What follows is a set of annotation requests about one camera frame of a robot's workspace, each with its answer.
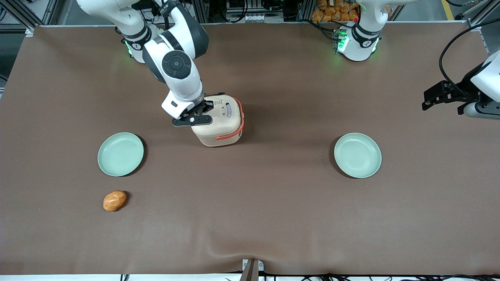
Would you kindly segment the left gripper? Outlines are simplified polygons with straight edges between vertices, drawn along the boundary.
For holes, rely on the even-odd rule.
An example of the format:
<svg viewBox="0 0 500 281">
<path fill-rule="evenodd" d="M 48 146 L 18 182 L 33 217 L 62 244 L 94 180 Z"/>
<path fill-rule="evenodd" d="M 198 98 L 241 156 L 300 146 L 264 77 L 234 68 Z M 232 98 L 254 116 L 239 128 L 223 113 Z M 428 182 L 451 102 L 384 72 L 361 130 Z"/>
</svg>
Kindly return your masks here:
<svg viewBox="0 0 500 281">
<path fill-rule="evenodd" d="M 466 73 L 461 80 L 461 91 L 446 81 L 438 82 L 424 91 L 422 110 L 426 111 L 441 103 L 465 102 L 466 97 L 475 98 L 479 92 L 497 103 L 500 102 L 500 52 L 498 50 Z M 475 102 L 459 106 L 457 113 L 475 116 Z"/>
</svg>

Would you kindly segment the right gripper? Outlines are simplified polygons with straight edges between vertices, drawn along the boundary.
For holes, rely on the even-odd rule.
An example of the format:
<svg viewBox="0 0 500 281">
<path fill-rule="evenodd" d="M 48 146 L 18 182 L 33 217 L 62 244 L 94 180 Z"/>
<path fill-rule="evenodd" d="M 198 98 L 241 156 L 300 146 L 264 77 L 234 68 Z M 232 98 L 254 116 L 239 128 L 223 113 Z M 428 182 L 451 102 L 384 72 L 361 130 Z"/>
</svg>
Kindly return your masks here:
<svg viewBox="0 0 500 281">
<path fill-rule="evenodd" d="M 187 100 L 184 99 L 185 97 L 185 95 L 177 97 L 173 91 L 169 91 L 165 100 L 161 104 L 162 109 L 173 117 L 173 126 L 206 126 L 213 122 L 213 118 L 206 114 L 214 108 L 213 101 L 203 101 L 204 94 L 202 92 L 195 94 L 194 96 L 189 96 Z M 194 107 L 195 114 L 202 115 L 191 114 L 183 117 L 185 113 L 194 109 Z"/>
</svg>

